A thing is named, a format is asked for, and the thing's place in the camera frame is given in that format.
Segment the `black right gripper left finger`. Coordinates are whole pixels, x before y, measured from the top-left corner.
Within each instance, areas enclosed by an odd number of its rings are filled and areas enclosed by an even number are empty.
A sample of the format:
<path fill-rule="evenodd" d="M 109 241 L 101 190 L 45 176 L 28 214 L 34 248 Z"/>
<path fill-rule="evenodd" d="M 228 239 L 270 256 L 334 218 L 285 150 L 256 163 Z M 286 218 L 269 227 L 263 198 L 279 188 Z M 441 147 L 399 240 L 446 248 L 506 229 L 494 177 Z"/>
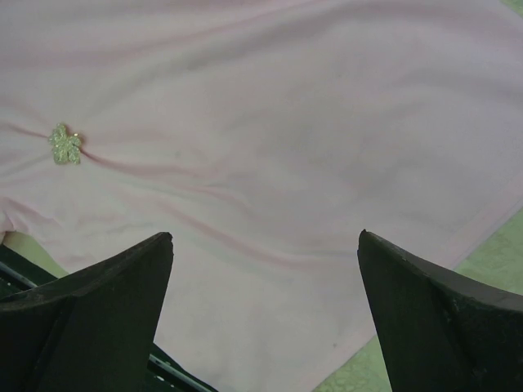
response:
<path fill-rule="evenodd" d="M 1 300 L 3 391 L 141 389 L 172 270 L 158 233 Z"/>

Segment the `pink garment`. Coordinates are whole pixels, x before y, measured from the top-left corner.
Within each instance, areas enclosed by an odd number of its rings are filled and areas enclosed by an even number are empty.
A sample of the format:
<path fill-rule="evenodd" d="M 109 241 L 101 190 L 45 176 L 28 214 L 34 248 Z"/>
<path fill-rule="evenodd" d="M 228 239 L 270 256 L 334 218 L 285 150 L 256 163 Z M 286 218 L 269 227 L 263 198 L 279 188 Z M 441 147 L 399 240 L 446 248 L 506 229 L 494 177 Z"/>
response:
<path fill-rule="evenodd" d="M 169 232 L 155 341 L 220 391 L 312 391 L 369 341 L 362 230 L 451 266 L 521 204 L 499 1 L 1 4 L 1 231 L 71 273 Z"/>

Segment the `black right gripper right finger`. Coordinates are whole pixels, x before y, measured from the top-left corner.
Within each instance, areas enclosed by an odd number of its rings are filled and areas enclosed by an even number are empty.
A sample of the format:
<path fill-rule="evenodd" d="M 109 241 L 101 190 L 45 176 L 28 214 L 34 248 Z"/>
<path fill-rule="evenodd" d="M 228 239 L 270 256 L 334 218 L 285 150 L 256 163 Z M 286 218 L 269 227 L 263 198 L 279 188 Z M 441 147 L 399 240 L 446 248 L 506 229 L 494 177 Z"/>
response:
<path fill-rule="evenodd" d="M 520 295 L 366 230 L 357 256 L 392 390 L 522 389 Z"/>

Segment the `gold rhinestone brooch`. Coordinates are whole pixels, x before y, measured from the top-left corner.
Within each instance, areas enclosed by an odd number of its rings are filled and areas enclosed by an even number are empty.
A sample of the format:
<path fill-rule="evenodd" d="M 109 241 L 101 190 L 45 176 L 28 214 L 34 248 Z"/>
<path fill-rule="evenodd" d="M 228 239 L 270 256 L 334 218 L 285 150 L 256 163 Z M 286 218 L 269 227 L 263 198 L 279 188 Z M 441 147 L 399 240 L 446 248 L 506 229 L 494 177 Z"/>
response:
<path fill-rule="evenodd" d="M 80 164 L 82 139 L 78 133 L 70 133 L 66 124 L 56 124 L 48 137 L 48 143 L 56 165 Z"/>

